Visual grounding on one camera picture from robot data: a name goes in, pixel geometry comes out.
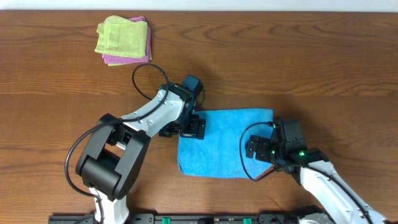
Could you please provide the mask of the blue microfiber cloth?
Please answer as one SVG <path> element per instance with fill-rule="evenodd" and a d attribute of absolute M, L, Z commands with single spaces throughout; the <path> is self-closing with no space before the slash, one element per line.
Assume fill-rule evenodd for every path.
<path fill-rule="evenodd" d="M 270 163 L 247 158 L 244 147 L 251 135 L 271 137 L 272 128 L 254 123 L 272 121 L 274 110 L 242 108 L 197 111 L 206 120 L 203 139 L 178 140 L 178 166 L 184 175 L 217 179 L 255 178 L 271 167 Z"/>

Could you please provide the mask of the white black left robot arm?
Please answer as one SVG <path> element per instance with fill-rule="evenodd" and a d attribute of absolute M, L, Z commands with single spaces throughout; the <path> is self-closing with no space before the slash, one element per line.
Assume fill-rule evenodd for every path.
<path fill-rule="evenodd" d="M 127 220 L 126 195 L 139 175 L 152 137 L 204 138 L 205 120 L 193 114 L 202 91 L 201 83 L 164 84 L 143 107 L 121 118 L 106 114 L 77 139 L 81 143 L 88 138 L 75 172 L 95 199 L 97 223 Z"/>

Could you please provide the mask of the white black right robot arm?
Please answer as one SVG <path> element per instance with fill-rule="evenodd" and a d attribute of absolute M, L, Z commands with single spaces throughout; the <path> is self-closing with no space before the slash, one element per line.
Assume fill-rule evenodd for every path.
<path fill-rule="evenodd" d="M 277 170 L 290 174 L 321 203 L 333 222 L 390 222 L 355 193 L 324 153 L 319 149 L 309 149 L 304 138 L 252 135 L 244 149 L 247 158 L 272 164 L 274 168 L 269 174 Z"/>

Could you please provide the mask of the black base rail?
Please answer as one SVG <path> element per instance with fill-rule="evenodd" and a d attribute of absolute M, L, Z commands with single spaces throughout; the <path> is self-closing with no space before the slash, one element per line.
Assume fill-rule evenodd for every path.
<path fill-rule="evenodd" d="M 250 215 L 153 215 L 135 214 L 127 218 L 128 224 L 283 224 L 283 223 L 333 223 L 324 213 L 304 216 L 286 214 Z"/>

